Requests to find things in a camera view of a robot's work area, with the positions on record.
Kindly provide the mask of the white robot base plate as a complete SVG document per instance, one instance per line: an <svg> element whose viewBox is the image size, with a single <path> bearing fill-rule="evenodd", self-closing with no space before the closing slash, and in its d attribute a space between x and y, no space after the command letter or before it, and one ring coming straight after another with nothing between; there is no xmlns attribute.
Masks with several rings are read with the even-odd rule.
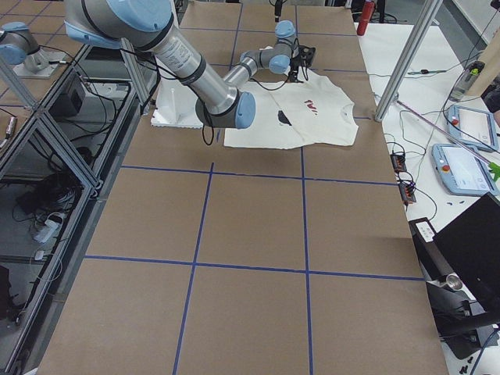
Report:
<svg viewBox="0 0 500 375"><path fill-rule="evenodd" d="M151 124L154 127L202 128L196 115L198 97L177 80L161 79Z"/></svg>

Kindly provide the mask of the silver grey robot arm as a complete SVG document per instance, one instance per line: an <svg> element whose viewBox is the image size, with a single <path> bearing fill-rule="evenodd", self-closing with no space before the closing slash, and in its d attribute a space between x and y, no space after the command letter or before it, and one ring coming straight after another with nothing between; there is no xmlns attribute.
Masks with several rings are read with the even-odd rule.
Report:
<svg viewBox="0 0 500 375"><path fill-rule="evenodd" d="M307 70L312 65L316 49L300 44L295 25L290 20L277 23L275 36L277 40L273 47L244 52L239 63L232 67L223 80L241 87L259 70L269 70L277 75L287 73L290 82L299 82L298 70Z"/></svg>
<svg viewBox="0 0 500 375"><path fill-rule="evenodd" d="M118 49L127 39L151 52L197 96L196 113L217 128L246 129L255 98L226 82L174 24L169 1L66 1L66 33L82 44Z"/></svg>

